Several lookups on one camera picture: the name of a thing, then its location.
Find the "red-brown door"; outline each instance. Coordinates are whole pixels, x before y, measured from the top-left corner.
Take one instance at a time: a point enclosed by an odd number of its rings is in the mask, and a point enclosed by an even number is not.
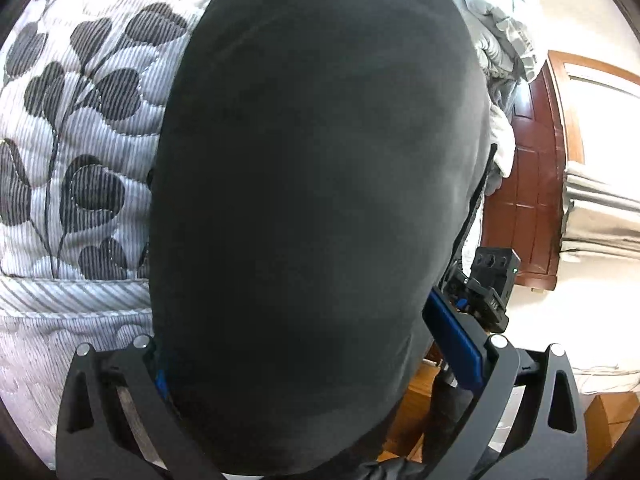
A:
[[[551,72],[545,64],[520,85],[513,110],[516,154],[509,178],[487,197],[482,244],[512,247],[522,264],[518,285],[553,290],[560,250],[564,134]]]

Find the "black pillow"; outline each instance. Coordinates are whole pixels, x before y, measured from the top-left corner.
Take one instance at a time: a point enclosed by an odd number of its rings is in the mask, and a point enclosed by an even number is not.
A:
[[[385,418],[488,157],[451,0],[212,0],[168,103],[150,287],[222,471],[292,474]]]

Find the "silver screw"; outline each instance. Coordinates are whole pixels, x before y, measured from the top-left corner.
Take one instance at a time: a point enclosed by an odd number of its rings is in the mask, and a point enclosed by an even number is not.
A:
[[[136,348],[146,348],[150,342],[151,339],[149,339],[148,335],[140,334],[133,340],[133,346],[135,346]]]
[[[78,345],[78,348],[76,348],[76,354],[78,354],[80,357],[84,357],[89,353],[89,350],[91,350],[91,346],[89,345],[89,343],[80,343]]]
[[[553,355],[557,355],[558,357],[562,357],[564,355],[564,348],[558,343],[553,343],[551,345],[551,353]]]
[[[492,335],[490,341],[496,348],[505,348],[509,344],[507,338],[500,334]]]

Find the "striped trim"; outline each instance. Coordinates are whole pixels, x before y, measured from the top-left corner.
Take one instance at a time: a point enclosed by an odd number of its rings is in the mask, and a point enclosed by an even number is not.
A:
[[[147,280],[90,282],[0,276],[0,316],[69,319],[149,313]]]

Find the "door panel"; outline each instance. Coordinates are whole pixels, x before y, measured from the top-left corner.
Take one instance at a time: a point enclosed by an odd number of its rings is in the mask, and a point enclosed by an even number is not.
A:
[[[553,290],[560,250],[564,136],[546,64],[518,88],[511,121],[516,140],[509,178],[484,204],[482,244],[512,247],[522,264],[518,285]]]

